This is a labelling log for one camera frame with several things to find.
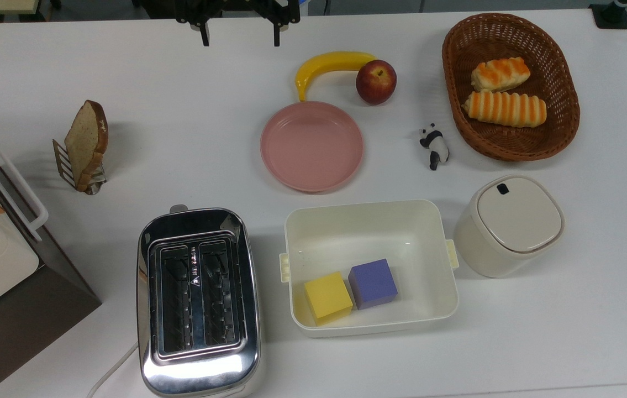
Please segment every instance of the stainless steel toaster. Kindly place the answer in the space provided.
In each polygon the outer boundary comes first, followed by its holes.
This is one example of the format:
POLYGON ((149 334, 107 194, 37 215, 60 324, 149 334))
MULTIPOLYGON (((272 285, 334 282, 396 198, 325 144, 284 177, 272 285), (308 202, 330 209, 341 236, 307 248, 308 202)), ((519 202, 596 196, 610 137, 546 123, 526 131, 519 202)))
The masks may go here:
POLYGON ((263 338, 240 217, 219 208, 162 215, 141 233, 137 264, 139 359, 149 390, 215 397, 255 391, 263 338))

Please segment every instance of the foam block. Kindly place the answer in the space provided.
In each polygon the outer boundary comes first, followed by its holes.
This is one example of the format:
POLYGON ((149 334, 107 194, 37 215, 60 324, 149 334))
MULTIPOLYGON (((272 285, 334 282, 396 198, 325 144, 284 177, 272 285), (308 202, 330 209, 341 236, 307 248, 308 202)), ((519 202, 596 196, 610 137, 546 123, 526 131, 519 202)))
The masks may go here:
POLYGON ((340 272, 311 280, 303 286, 316 326, 350 315, 353 302, 340 272))
POLYGON ((397 285, 387 259, 355 265, 348 275, 348 282, 358 310, 390 302, 397 297, 397 285))

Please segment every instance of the plastic container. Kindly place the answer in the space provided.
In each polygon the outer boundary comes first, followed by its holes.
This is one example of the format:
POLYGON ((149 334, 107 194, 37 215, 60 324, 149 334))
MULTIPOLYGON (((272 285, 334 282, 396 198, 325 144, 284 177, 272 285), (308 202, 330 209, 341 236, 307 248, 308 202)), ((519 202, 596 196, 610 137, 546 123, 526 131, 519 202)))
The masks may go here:
POLYGON ((422 327, 455 312, 457 257, 440 212, 429 201, 399 201, 298 209, 286 219, 281 282, 291 317, 308 337, 391 332, 422 327), (392 302, 316 327, 304 283, 355 265, 387 259, 397 285, 392 302))
POLYGON ((502 277, 554 246, 564 226, 563 212, 541 184, 511 175, 475 193, 453 239, 475 272, 502 277))

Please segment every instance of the white table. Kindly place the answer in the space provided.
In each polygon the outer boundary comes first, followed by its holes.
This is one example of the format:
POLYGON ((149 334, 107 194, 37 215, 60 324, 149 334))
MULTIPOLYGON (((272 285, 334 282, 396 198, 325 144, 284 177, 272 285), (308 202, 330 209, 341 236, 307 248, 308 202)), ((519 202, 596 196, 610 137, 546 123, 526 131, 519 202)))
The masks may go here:
MULTIPOLYGON (((442 75, 445 33, 469 13, 311 17, 273 48, 262 19, 215 20, 212 47, 171 20, 0 25, 0 147, 50 212, 49 229, 104 304, 0 384, 0 396, 84 396, 136 340, 136 239, 169 207, 226 207, 248 227, 267 328, 268 376, 256 396, 431 396, 627 384, 627 30, 598 30, 589 10, 522 11, 563 48, 581 101, 573 143, 551 159, 509 164, 470 149, 442 75), (359 173, 334 192, 291 191, 265 169, 260 133, 296 100, 309 56, 361 50, 399 84, 370 107, 354 74, 308 96, 347 111, 366 140, 359 173), (85 196, 58 177, 62 140, 87 98, 109 122, 109 182, 85 196), (419 146, 428 123, 452 157, 436 172, 419 146), (446 236, 478 188, 532 176, 568 227, 550 255, 510 277, 456 270, 460 307, 433 327, 364 337, 299 332, 280 283, 283 224, 300 207, 426 198, 446 236)), ((101 396, 150 396, 136 357, 101 396)))
POLYGON ((491 394, 463 395, 462 398, 626 398, 627 385, 565 388, 561 390, 535 390, 495 392, 491 394))

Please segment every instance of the bread box handle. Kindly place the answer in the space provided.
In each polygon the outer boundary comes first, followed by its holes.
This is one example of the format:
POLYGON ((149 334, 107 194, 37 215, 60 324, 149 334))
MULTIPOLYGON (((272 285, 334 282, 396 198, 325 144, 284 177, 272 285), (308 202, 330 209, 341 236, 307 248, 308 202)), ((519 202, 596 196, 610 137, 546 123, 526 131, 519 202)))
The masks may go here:
POLYGON ((21 192, 21 195, 29 202, 29 206, 33 211, 38 214, 38 216, 33 219, 33 221, 28 221, 27 217, 23 212, 16 206, 16 202, 12 199, 12 197, 6 192, 6 189, 3 187, 0 182, 0 192, 2 192, 3 196, 6 198, 6 201, 9 202, 11 207, 13 208, 15 214, 18 215, 19 219, 28 229, 28 232, 33 235, 33 237, 40 241, 41 238, 38 236, 38 229, 45 224, 46 220, 48 220, 48 211, 46 210, 43 203, 38 200, 38 196, 33 192, 33 190, 26 184, 26 180, 23 179, 21 174, 18 172, 16 167, 11 163, 6 156, 0 151, 0 167, 3 171, 6 172, 8 178, 16 184, 17 188, 21 192))

